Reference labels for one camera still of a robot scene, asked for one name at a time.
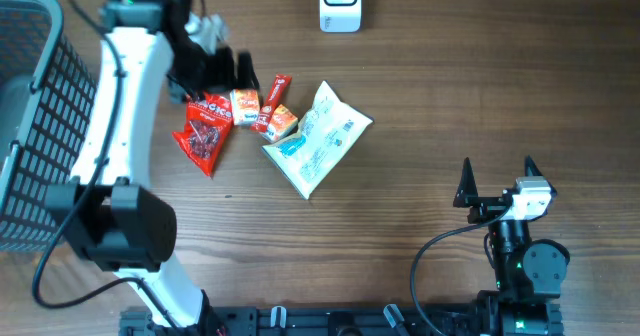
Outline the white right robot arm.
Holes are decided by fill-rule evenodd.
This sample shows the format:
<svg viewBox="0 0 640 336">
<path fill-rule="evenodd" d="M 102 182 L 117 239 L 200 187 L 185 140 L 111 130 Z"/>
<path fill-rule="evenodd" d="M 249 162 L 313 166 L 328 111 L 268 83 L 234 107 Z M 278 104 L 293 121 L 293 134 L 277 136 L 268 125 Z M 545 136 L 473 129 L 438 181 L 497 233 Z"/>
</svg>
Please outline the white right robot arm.
<svg viewBox="0 0 640 336">
<path fill-rule="evenodd" d="M 469 159 L 463 162 L 453 205 L 467 208 L 468 223 L 486 228 L 487 252 L 496 289 L 473 301 L 474 331 L 479 335 L 560 335 L 559 307 L 570 253 L 550 239 L 534 240 L 529 224 L 548 214 L 557 196 L 531 157 L 524 175 L 495 197 L 478 194 Z"/>
</svg>

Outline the red coffee stick sachet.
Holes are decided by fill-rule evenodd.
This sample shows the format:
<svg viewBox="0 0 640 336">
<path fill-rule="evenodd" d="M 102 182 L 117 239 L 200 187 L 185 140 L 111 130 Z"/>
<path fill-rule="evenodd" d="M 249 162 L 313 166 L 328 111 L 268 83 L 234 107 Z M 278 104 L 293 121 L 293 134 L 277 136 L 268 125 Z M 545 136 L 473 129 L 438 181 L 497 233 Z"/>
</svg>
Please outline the red coffee stick sachet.
<svg viewBox="0 0 640 336">
<path fill-rule="evenodd" d="M 292 81 L 290 75 L 277 74 L 272 84 L 271 90 L 267 95 L 264 105 L 258 113 L 256 121 L 251 125 L 250 129 L 254 132 L 266 132 L 269 122 L 280 103 L 286 88 Z"/>
</svg>

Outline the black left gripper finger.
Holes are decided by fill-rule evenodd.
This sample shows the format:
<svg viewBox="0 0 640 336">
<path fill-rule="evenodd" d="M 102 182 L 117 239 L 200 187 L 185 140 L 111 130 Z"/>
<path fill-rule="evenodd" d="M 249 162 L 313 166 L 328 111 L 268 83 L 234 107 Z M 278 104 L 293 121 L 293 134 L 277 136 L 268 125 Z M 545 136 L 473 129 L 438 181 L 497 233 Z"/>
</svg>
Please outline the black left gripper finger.
<svg viewBox="0 0 640 336">
<path fill-rule="evenodd" d="M 236 89 L 252 89 L 258 91 L 260 83 L 258 81 L 251 54 L 243 51 L 238 54 Z"/>
<path fill-rule="evenodd" d="M 209 90 L 227 92 L 236 88 L 234 53 L 228 46 L 218 48 L 209 59 Z"/>
</svg>

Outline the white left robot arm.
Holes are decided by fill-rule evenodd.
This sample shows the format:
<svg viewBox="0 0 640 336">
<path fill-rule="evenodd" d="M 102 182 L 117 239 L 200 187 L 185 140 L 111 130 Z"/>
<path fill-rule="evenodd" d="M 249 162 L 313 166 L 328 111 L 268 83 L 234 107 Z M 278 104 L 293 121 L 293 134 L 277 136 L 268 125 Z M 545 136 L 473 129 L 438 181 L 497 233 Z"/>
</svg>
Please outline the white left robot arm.
<svg viewBox="0 0 640 336">
<path fill-rule="evenodd" d="M 206 293 L 175 255 L 173 208 L 150 189 L 154 119 L 164 83 L 192 99 L 208 91 L 257 89 L 248 53 L 227 46 L 218 16 L 194 16 L 193 0 L 107 0 L 94 24 L 102 39 L 100 79 L 86 139 L 69 179 L 49 186 L 56 240 L 128 284 L 146 312 L 126 312 L 121 331 L 222 335 Z"/>
</svg>

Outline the yellow white snack bag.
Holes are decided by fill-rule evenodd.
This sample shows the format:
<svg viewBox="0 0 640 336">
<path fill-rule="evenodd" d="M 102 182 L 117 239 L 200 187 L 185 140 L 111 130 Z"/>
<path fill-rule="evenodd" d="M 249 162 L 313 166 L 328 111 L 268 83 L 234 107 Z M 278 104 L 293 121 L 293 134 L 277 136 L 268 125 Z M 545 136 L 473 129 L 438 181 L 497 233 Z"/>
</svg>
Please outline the yellow white snack bag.
<svg viewBox="0 0 640 336">
<path fill-rule="evenodd" d="M 372 123 L 372 118 L 341 101 L 324 81 L 297 131 L 262 150 L 307 200 Z"/>
</svg>

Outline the orange small carton box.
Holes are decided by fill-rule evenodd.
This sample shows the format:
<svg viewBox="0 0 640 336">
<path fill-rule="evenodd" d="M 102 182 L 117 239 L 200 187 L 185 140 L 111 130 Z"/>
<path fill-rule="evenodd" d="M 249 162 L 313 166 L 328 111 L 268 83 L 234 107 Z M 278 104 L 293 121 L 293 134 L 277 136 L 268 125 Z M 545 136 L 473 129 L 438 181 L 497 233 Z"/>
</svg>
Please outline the orange small carton box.
<svg viewBox="0 0 640 336">
<path fill-rule="evenodd" d="M 270 143 L 275 143 L 286 137 L 297 126 L 298 117 L 286 106 L 280 104 L 274 111 L 265 132 L 261 136 Z"/>
</svg>

